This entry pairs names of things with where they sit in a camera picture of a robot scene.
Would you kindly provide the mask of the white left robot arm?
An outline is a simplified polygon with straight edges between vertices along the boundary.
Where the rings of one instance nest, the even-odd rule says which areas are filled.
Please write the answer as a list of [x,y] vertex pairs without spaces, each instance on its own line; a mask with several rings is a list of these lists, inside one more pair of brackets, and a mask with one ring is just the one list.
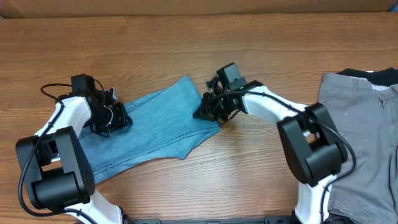
[[131,223],[121,207],[96,190],[93,170],[78,140],[85,126],[109,136],[131,125],[115,89],[77,87],[53,100],[55,111],[47,124],[16,143],[22,209],[34,217],[67,214],[82,223]]

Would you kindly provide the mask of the grey folded garment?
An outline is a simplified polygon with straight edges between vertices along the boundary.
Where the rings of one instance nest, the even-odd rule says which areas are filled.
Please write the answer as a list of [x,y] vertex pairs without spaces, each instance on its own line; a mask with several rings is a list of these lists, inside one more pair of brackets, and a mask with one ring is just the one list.
[[329,212],[355,223],[397,223],[397,85],[327,73],[318,102],[356,155],[341,167],[353,173],[332,185]]

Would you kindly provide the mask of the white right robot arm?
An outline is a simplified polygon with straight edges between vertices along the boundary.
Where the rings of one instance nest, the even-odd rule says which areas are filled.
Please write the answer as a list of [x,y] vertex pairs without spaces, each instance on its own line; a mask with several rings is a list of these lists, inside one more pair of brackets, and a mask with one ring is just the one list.
[[258,81],[213,79],[206,85],[194,118],[226,122],[241,111],[276,127],[288,167],[299,182],[291,223],[328,223],[331,185],[348,152],[326,107],[291,102]]

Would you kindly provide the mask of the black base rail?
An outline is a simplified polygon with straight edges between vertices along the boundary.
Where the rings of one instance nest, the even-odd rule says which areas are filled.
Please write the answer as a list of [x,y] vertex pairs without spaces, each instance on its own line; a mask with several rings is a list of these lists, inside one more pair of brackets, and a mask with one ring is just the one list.
[[204,219],[204,220],[160,220],[136,219],[133,224],[292,224],[291,216],[267,216],[264,218],[232,218],[232,219]]

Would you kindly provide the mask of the brown cardboard back panel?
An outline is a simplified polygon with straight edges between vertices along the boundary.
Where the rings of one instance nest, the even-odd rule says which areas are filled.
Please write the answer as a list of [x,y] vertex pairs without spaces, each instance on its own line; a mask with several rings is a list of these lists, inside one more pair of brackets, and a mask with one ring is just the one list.
[[6,18],[386,11],[394,0],[1,0]]

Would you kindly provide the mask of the light blue denim jeans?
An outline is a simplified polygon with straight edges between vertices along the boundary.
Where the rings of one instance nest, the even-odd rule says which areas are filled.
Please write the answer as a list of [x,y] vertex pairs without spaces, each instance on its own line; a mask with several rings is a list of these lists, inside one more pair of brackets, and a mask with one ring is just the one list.
[[200,103],[198,90],[184,76],[169,88],[126,103],[132,126],[112,132],[108,138],[83,128],[79,140],[95,182],[153,159],[186,158],[192,149],[221,130],[216,121],[193,117]]

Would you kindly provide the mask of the black folded garment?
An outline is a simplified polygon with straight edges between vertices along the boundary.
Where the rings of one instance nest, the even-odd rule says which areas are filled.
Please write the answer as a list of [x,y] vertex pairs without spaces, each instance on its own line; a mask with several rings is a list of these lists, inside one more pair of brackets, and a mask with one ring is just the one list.
[[338,72],[338,74],[349,77],[365,78],[373,85],[378,85],[378,86],[391,86],[397,84],[397,69],[392,67],[376,72],[366,72],[366,71],[346,68],[343,71]]

